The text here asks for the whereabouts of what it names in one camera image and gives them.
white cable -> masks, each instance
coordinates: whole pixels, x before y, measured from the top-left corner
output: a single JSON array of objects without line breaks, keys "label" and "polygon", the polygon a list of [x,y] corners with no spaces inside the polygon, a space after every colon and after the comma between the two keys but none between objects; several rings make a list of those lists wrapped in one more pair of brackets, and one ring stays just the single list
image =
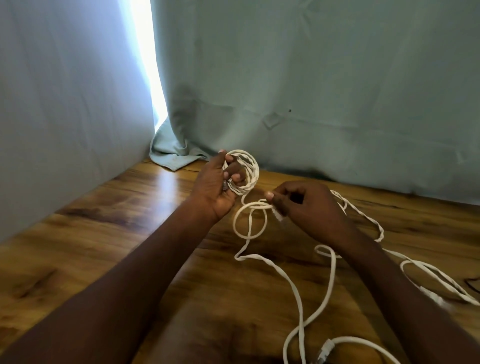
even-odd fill
[{"label": "white cable", "polygon": [[[256,183],[258,181],[258,177],[259,177],[259,173],[260,173],[260,170],[258,168],[258,164],[257,164],[255,158],[253,158],[253,156],[251,156],[249,153],[247,153],[243,150],[237,150],[236,149],[236,150],[232,150],[231,152],[228,152],[227,154],[236,156],[237,161],[245,168],[245,172],[246,172],[246,177],[245,177],[246,184],[245,184],[245,186],[237,186],[231,179],[228,180],[227,183],[226,183],[228,188],[230,188],[233,192],[235,192],[237,195],[242,195],[241,203],[242,203],[243,206],[237,211],[237,213],[235,214],[235,217],[233,218],[233,231],[235,232],[235,234],[237,234],[237,236],[241,237],[242,239],[245,239],[246,241],[245,241],[245,245],[235,254],[235,259],[238,260],[238,261],[242,261],[242,260],[245,260],[245,259],[263,260],[269,266],[273,267],[283,278],[285,278],[290,283],[290,286],[292,288],[293,294],[295,296],[295,300],[297,302],[298,310],[299,310],[299,325],[296,328],[294,328],[290,332],[290,334],[287,336],[287,338],[285,339],[285,343],[283,345],[283,362],[284,362],[284,364],[288,364],[287,348],[288,348],[288,345],[290,344],[290,341],[292,340],[292,338],[295,337],[295,335],[298,333],[301,362],[302,362],[302,364],[306,364],[304,328],[305,328],[305,326],[310,324],[314,319],[316,319],[318,317],[318,315],[320,315],[322,313],[322,311],[325,309],[326,305],[328,304],[328,301],[329,301],[330,296],[332,294],[333,284],[334,284],[334,280],[335,280],[336,260],[341,259],[341,256],[336,255],[334,250],[332,248],[330,248],[329,246],[317,245],[315,247],[315,252],[317,254],[320,254],[320,255],[327,256],[327,257],[331,258],[330,279],[329,279],[329,282],[328,282],[327,292],[325,294],[325,297],[324,297],[322,303],[320,304],[318,309],[312,315],[310,315],[310,317],[308,317],[305,321],[303,321],[303,306],[302,306],[300,294],[297,290],[297,287],[292,282],[292,280],[288,277],[288,275],[284,272],[284,270],[282,268],[280,268],[279,266],[275,265],[275,263],[273,263],[270,259],[264,258],[261,255],[258,255],[258,254],[240,255],[247,249],[247,247],[250,243],[250,240],[258,238],[265,231],[266,226],[267,226],[267,222],[268,222],[268,217],[267,217],[267,212],[266,212],[268,209],[272,209],[274,215],[279,220],[281,220],[281,215],[274,209],[274,207],[272,205],[268,204],[265,199],[260,199],[259,201],[254,201],[254,202],[250,202],[250,203],[247,203],[247,204],[245,203],[245,196],[248,194],[249,191],[251,191],[254,188],[254,186],[256,185]],[[225,162],[224,166],[223,166],[223,169],[225,169],[227,166],[228,165]],[[344,198],[338,192],[333,191],[333,190],[330,190],[330,192],[336,198],[343,201],[343,205],[341,205],[340,203],[338,205],[340,206],[340,208],[343,210],[343,212],[345,214],[346,214],[345,210],[347,209],[348,206],[350,206],[359,215],[365,217],[370,222],[375,224],[378,227],[378,230],[379,230],[379,233],[380,233],[379,237],[377,239],[375,239],[375,241],[379,243],[383,240],[384,230],[383,230],[382,226],[376,220],[368,217],[363,212],[358,210],[351,202],[349,202],[346,198]],[[248,234],[247,235],[242,235],[237,231],[236,224],[237,224],[237,219],[238,219],[238,216],[240,215],[240,213],[242,213],[242,211],[247,209],[247,208],[250,209],[249,216],[248,216]],[[265,223],[258,233],[256,233],[255,235],[252,235],[252,214],[253,214],[254,210],[262,210],[263,211],[264,217],[265,217]],[[324,248],[324,249],[328,250],[329,253],[324,253],[324,252],[319,251],[320,248]],[[423,270],[425,273],[427,273],[432,278],[437,279],[450,292],[453,292],[453,293],[457,294],[460,298],[462,298],[463,300],[465,300],[465,301],[467,301],[471,304],[480,306],[480,303],[474,297],[470,296],[458,283],[456,283],[451,277],[446,275],[444,272],[442,272],[438,268],[436,268],[436,267],[434,267],[434,266],[432,266],[428,263],[424,263],[424,262],[421,262],[421,261],[418,261],[418,260],[410,259],[406,255],[403,255],[401,253],[397,253],[397,252],[386,250],[386,249],[384,249],[384,250],[386,252],[392,254],[392,255],[395,255],[397,257],[405,259],[400,264],[400,269],[402,270],[402,272],[404,274],[405,274],[404,265],[408,264],[408,263],[412,263],[415,266],[417,266],[418,268],[420,268],[421,270]],[[433,271],[438,273],[441,277],[443,277],[449,283],[440,279],[437,276],[437,274],[435,274]],[[435,302],[437,302],[440,306],[442,306],[444,308],[449,307],[449,304],[446,303],[443,300],[443,298],[440,297],[438,294],[436,294],[436,293],[434,293],[434,292],[432,292],[432,291],[430,291],[430,290],[428,290],[424,287],[420,287],[420,286],[417,286],[417,287],[424,294],[426,294],[427,296],[432,298]],[[352,336],[344,336],[344,337],[339,337],[339,338],[335,338],[335,339],[332,339],[332,340],[330,340],[330,339],[327,340],[325,342],[325,344],[323,345],[322,350],[321,350],[315,364],[323,364],[325,362],[327,356],[329,355],[330,351],[334,348],[334,346],[336,344],[346,343],[346,342],[357,343],[357,344],[363,344],[363,345],[370,346],[371,348],[374,348],[375,350],[383,353],[393,363],[400,364],[400,362],[392,354],[390,354],[387,350],[385,350],[384,348],[378,346],[377,344],[375,344],[371,341],[361,339],[361,338],[352,337]]]}]

hand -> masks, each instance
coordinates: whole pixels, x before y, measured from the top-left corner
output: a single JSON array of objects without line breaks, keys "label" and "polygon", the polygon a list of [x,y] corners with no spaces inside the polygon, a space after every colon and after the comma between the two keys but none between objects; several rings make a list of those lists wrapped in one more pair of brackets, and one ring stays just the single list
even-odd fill
[{"label": "hand", "polygon": [[[352,237],[360,232],[345,215],[329,188],[318,181],[284,182],[265,196],[280,213],[290,217],[308,235],[340,253],[349,248]],[[298,196],[300,200],[303,197],[301,204],[292,201],[298,200]]]},{"label": "hand", "polygon": [[[222,170],[225,161],[228,167]],[[191,199],[201,205],[199,208],[205,208],[205,212],[211,214],[214,223],[220,221],[235,204],[237,195],[230,189],[222,190],[223,181],[230,178],[236,185],[244,185],[245,169],[235,156],[221,150],[205,164],[193,185]]]}]

wood grain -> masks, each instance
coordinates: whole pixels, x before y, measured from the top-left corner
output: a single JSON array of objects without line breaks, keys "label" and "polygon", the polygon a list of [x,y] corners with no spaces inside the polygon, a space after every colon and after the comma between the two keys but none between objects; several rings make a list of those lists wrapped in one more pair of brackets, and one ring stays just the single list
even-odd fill
[{"label": "wood grain", "polygon": [[[173,173],[146,160],[1,245],[0,349],[141,243],[188,196],[202,165],[195,162]],[[292,179],[298,177],[261,171],[248,199]],[[464,279],[480,276],[477,206],[327,184],[380,222],[386,248],[434,264],[464,287]],[[283,341],[298,323],[295,299],[288,283],[264,263],[233,259],[244,243],[232,231],[236,209],[214,226],[173,280],[136,364],[282,363]],[[239,222],[245,231],[246,216]],[[254,216],[255,230],[263,214]],[[351,217],[376,236],[368,221]],[[329,259],[315,254],[314,246],[291,222],[272,218],[248,249],[289,274],[307,315],[322,301],[330,272]],[[408,267],[408,273],[450,298],[455,320],[480,339],[479,308],[460,302],[414,267]],[[307,358],[312,359],[327,338],[342,335],[377,342],[408,362],[367,289],[343,261],[330,304],[306,329]],[[289,355],[292,363],[299,362],[297,342]],[[375,364],[386,359],[370,348],[342,345],[329,361]]]}]

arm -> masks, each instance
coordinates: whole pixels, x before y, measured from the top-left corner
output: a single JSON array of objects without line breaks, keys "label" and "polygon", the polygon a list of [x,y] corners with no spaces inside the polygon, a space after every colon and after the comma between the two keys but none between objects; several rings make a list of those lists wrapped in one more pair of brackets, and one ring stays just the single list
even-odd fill
[{"label": "arm", "polygon": [[[226,175],[225,159],[233,162]],[[222,192],[223,180],[243,174],[225,151],[213,157],[191,196],[149,238],[7,348],[0,364],[129,363],[173,277],[233,207],[236,195]]]},{"label": "arm", "polygon": [[[293,202],[292,194],[302,195],[302,203]],[[266,197],[358,272],[412,363],[480,363],[475,339],[411,284],[378,243],[355,227],[325,185],[286,182]]]}]

bright light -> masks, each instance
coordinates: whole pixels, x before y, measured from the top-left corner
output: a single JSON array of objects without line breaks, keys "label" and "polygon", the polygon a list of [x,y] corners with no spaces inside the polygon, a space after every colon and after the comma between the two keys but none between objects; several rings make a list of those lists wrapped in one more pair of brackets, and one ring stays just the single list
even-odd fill
[{"label": "bright light", "polygon": [[130,0],[130,9],[135,26],[140,56],[150,83],[152,105],[155,118],[155,131],[167,117],[167,106],[156,65],[155,41],[153,36],[152,8],[150,0]]}]

